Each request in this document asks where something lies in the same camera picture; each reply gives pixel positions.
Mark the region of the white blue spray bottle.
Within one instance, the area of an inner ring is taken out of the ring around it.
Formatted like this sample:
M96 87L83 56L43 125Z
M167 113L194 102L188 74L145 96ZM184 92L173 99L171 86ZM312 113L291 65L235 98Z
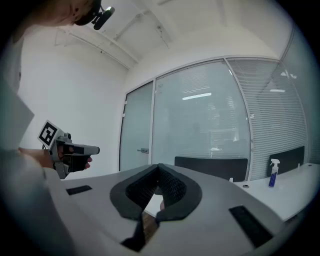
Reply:
M278 174L278 170L279 170L279 164L280 164L280 160L276 159L276 158L272 158L271 160L271 175L270 175L270 180L269 180L269 184L268 186L270 188L273 188L275 186L276 183L276 178L277 178L277 174Z

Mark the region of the person's left forearm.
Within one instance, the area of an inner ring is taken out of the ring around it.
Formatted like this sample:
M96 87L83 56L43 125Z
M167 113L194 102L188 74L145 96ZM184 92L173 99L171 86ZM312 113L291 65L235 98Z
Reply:
M53 168L53 161L47 149L27 149L19 147L18 151L34 158L44 168Z

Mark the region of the white horizontal blinds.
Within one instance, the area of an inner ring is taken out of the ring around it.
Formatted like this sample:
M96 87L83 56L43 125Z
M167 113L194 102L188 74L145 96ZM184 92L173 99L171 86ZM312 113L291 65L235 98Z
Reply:
M301 99L284 65L267 58L228 58L241 87L250 120L250 180L264 179L270 155L303 147L296 166L308 158L308 129Z

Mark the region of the white printed t-shirt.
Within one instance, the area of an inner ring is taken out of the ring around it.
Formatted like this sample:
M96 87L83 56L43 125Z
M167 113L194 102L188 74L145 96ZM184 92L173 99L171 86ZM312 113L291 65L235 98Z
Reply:
M10 37L0 55L0 216L26 256L74 256L75 247L47 184L43 165L20 151L34 113L18 95L23 39Z

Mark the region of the person's left hand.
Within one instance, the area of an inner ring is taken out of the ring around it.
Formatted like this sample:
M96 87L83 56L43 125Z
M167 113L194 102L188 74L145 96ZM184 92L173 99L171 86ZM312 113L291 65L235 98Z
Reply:
M71 155L74 154L74 148L72 146L66 146L66 145L59 145L57 147L57 153L58 157L61 161L64 162L70 162L71 161ZM80 171L88 169L91 165L90 162L92 162L91 157L86 158L86 163L81 162L80 160L76 160L74 157L72 158L75 165L78 165L80 167Z

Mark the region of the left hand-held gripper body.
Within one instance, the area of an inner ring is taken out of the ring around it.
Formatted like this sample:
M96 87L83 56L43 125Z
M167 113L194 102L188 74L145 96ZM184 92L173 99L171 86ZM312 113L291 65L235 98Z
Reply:
M40 130L38 140L49 151L53 168L60 179L65 179L70 173L83 171L88 159L100 153L98 146L74 144L70 133L64 132L49 120Z

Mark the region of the frosted glass door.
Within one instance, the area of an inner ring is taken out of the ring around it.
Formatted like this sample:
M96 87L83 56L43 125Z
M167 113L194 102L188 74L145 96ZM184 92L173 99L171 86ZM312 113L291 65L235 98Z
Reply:
M126 95L119 145L121 172L147 165L149 162L149 154L137 149L149 149L152 97L153 82Z

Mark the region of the wide black desk partition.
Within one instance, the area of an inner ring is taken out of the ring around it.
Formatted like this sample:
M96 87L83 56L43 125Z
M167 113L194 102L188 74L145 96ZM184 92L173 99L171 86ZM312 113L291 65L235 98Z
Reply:
M248 159L217 159L176 156L174 165L199 173L219 177L233 182L244 182L247 175Z

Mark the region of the narrow black desk partition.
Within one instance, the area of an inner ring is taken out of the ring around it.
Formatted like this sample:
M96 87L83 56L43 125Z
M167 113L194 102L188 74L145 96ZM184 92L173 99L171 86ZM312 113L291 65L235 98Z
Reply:
M268 160L267 166L267 177L271 176L272 167L274 166L271 162L271 159L277 159L280 161L278 166L278 175L287 173L293 169L296 169L298 165L302 165L304 163L305 158L305 147L301 146L295 149L291 149L288 151L283 151L276 154L271 154Z

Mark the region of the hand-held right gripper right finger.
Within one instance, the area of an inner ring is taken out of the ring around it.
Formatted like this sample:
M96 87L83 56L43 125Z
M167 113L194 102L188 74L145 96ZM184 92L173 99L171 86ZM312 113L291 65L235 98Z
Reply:
M191 214L202 200L200 185L188 176L164 165L158 165L158 187L164 209L156 214L157 222L179 221Z

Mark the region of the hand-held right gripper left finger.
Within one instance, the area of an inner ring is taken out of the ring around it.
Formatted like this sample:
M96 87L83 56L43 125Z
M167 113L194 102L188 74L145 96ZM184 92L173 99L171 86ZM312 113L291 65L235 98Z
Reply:
M109 194L110 201L120 216L136 221L133 235L121 242L135 252L139 252L146 244L143 212L158 187L158 174L158 165L153 164L117 183Z

